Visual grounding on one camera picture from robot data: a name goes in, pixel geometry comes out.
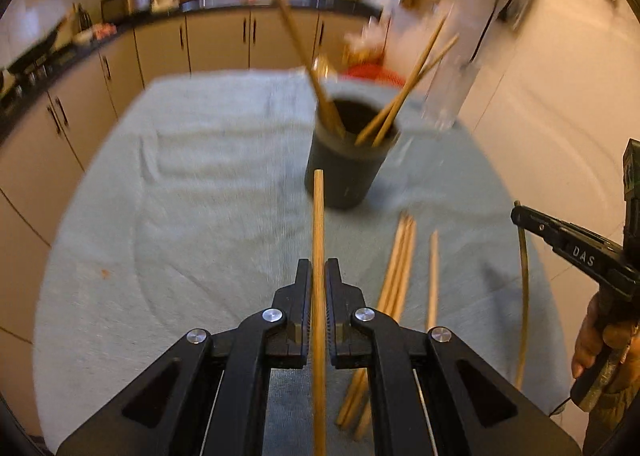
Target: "hand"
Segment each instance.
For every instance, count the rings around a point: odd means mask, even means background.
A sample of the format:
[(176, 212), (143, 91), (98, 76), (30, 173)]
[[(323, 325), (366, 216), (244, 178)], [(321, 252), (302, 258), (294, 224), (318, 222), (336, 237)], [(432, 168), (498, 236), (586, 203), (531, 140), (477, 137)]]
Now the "hand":
[(631, 349), (626, 360), (620, 365), (618, 373), (607, 388), (607, 392), (619, 392), (628, 388), (637, 378), (640, 378), (640, 338), (631, 338), (635, 324), (632, 321), (609, 324), (602, 335), (594, 324), (598, 318), (597, 294), (591, 298), (587, 306), (587, 315), (575, 340), (574, 358), (571, 360), (571, 372), (578, 378), (586, 368), (593, 366), (596, 356), (602, 349), (603, 342), (613, 349), (621, 349), (628, 345), (631, 339)]

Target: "metal screw cap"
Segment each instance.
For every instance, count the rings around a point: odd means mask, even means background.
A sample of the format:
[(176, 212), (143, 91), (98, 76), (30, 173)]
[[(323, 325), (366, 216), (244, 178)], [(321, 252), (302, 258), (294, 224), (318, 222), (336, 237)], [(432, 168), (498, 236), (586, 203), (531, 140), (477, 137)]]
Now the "metal screw cap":
[(200, 344), (207, 338), (207, 332), (201, 328), (196, 328), (187, 333), (187, 340), (191, 344)]
[(277, 322), (282, 319), (282, 312), (277, 308), (269, 308), (262, 312), (262, 318), (267, 322)]
[(362, 322), (368, 322), (375, 316), (376, 312), (374, 312), (371, 308), (358, 308), (356, 310), (356, 319)]
[(436, 342), (449, 342), (451, 340), (451, 331), (442, 326), (435, 327), (431, 330), (431, 337)]

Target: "person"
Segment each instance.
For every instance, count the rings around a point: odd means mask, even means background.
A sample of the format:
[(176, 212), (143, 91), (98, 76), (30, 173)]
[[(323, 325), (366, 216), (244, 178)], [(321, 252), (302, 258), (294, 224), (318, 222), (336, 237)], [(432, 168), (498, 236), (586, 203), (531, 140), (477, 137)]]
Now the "person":
[(585, 369), (593, 366), (603, 343), (612, 348), (623, 348), (631, 342), (631, 348), (615, 378), (589, 414), (589, 424), (582, 447), (584, 456), (594, 454), (607, 441), (640, 388), (640, 336), (634, 335), (636, 324), (631, 321), (610, 324), (603, 333), (599, 333), (594, 326), (598, 317), (597, 295), (591, 298), (587, 306), (587, 314), (575, 341), (571, 361), (574, 378), (578, 378)]

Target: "black cup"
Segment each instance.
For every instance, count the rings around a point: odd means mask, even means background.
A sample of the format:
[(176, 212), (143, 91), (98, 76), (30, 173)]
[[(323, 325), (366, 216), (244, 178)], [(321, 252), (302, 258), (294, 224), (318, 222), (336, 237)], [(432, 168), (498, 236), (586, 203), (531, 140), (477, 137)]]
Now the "black cup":
[(380, 146), (371, 147), (371, 140), (356, 146), (356, 136), (378, 114), (378, 110), (360, 100), (335, 99), (334, 103), (347, 131), (346, 136), (340, 138), (329, 131), (316, 111), (305, 188), (309, 194), (314, 193), (314, 171), (322, 169), (324, 206), (350, 209), (364, 200), (386, 154), (398, 138), (398, 129), (392, 125)]

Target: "frying pan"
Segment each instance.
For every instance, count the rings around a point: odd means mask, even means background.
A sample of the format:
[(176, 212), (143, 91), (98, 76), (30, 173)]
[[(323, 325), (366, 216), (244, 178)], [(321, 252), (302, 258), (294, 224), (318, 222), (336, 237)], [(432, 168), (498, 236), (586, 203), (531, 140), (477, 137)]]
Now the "frying pan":
[(66, 16), (63, 17), (59, 23), (55, 26), (53, 30), (47, 35), (43, 40), (37, 42), (31, 48), (29, 48), (25, 53), (20, 55), (11, 66), (7, 68), (7, 71), (12, 75), (20, 76), (24, 73), (24, 71), (43, 58), (51, 48), (53, 48), (54, 43), (56, 42), (56, 38), (58, 37), (58, 31), (62, 27), (62, 25), (66, 22)]

